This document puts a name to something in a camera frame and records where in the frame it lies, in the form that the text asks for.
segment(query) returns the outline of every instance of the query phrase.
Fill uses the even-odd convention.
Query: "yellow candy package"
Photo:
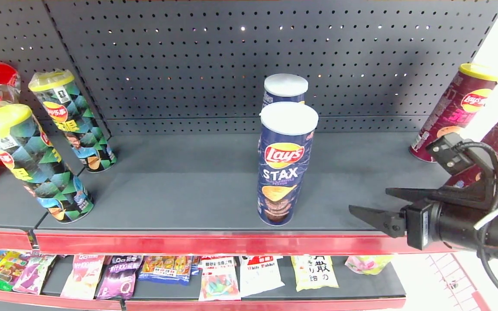
[[[291,256],[295,271],[296,290],[339,288],[331,256]]]
[[[375,276],[382,272],[383,268],[387,266],[393,257],[393,255],[349,256],[345,265],[351,269],[352,272]]]

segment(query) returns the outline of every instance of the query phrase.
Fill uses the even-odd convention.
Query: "pegboard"
[[[20,39],[6,39],[0,49],[8,54],[0,59],[10,59],[25,76],[36,68],[75,67],[115,134],[177,133],[199,118],[205,119],[200,128],[190,124],[184,132],[234,130],[236,118],[258,122],[263,82],[274,73],[305,77],[306,103],[322,119],[362,122],[353,129],[319,127],[337,132],[421,126],[416,120],[423,122],[458,65],[482,45],[498,17],[498,0],[89,0],[47,1],[45,7],[0,1],[0,10],[2,18],[20,23],[0,29],[0,36],[14,32],[6,37]],[[42,29],[43,41],[38,35],[37,45],[29,45],[29,34]],[[17,46],[45,49],[19,52]],[[26,100],[37,105],[33,97]],[[405,116],[405,124],[390,126],[381,116]],[[142,119],[155,127],[141,126],[136,120]],[[384,121],[367,126],[372,119]],[[219,123],[207,127],[207,121]]]
[[[68,69],[77,75],[41,0],[0,0],[0,61],[18,70],[20,103],[30,106],[39,120],[50,120],[50,117],[28,89],[33,74],[37,71]],[[79,79],[77,84],[86,94]],[[51,122],[44,124],[46,130],[56,132]]]

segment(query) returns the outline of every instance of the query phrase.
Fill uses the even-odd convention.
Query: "gray shelf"
[[[51,136],[51,142],[71,167],[74,173],[81,172],[83,166],[73,154],[64,136]],[[0,228],[19,228],[30,230],[47,214],[43,207],[22,183],[7,168],[0,167]]]
[[[346,258],[332,257],[339,288],[323,287],[297,292],[291,259],[285,257],[278,260],[285,286],[251,295],[243,300],[374,299],[405,296],[403,285],[391,264],[377,276],[365,276],[345,267]],[[237,279],[239,281],[239,269],[237,269]],[[194,300],[198,299],[200,289],[201,276],[192,276],[188,286],[136,281],[136,290],[132,300]]]
[[[386,187],[438,187],[441,167],[415,159],[415,133],[319,133],[293,220],[276,231],[374,230],[350,203],[399,210]],[[80,175],[95,197],[86,217],[42,230],[267,231],[257,215],[257,134],[114,136],[118,162]]]

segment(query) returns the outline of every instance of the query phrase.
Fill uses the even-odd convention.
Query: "potato chip image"
[[[295,189],[297,185],[293,187],[280,187],[280,186],[264,186],[262,187],[262,193],[269,199],[270,201],[276,202],[280,201],[285,197],[291,190]]]

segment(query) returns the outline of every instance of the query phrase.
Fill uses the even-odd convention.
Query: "product label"
[[[267,224],[282,225],[292,216],[310,158],[313,132],[287,136],[263,127],[259,153],[259,206]]]

